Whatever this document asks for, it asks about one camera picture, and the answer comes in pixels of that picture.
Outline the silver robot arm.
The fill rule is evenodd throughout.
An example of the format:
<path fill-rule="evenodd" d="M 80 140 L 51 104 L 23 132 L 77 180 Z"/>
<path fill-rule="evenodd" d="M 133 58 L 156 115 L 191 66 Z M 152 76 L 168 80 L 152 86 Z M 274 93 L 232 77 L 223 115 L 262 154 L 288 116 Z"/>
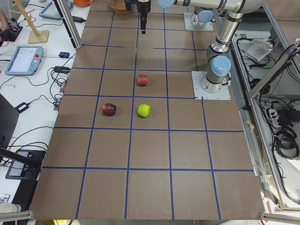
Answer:
<path fill-rule="evenodd" d="M 229 74 L 232 63 L 226 54 L 238 24 L 243 15 L 254 12 L 263 5 L 263 0 L 158 0 L 157 4 L 163 8 L 173 5 L 193 6 L 200 8 L 225 9 L 225 19 L 221 24 L 216 38 L 206 49 L 208 72 L 201 80 L 201 88 L 207 93 L 217 93 L 222 86 L 223 79 Z"/>
<path fill-rule="evenodd" d="M 162 9 L 170 8 L 177 3 L 182 6 L 189 6 L 189 0 L 157 0 L 157 5 Z M 134 0 L 133 4 L 136 4 L 137 11 L 140 14 L 141 33 L 146 34 L 147 14 L 151 10 L 150 0 Z M 185 30 L 188 31 L 213 31 L 212 19 L 213 12 L 209 8 L 196 7 L 192 13 L 184 13 Z"/>

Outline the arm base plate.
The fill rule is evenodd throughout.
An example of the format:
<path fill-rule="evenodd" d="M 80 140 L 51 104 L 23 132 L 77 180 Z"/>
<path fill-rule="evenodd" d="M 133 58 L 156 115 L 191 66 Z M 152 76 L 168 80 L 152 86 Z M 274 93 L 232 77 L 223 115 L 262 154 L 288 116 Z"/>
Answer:
<path fill-rule="evenodd" d="M 231 100 L 229 85 L 224 78 L 220 84 L 207 80 L 206 71 L 192 71 L 194 98 L 199 100 Z"/>
<path fill-rule="evenodd" d="M 184 24 L 185 30 L 188 31 L 203 31 L 203 32 L 212 32 L 213 25 L 213 13 L 209 10 L 204 10 L 198 13 L 197 15 L 192 13 L 184 13 Z"/>

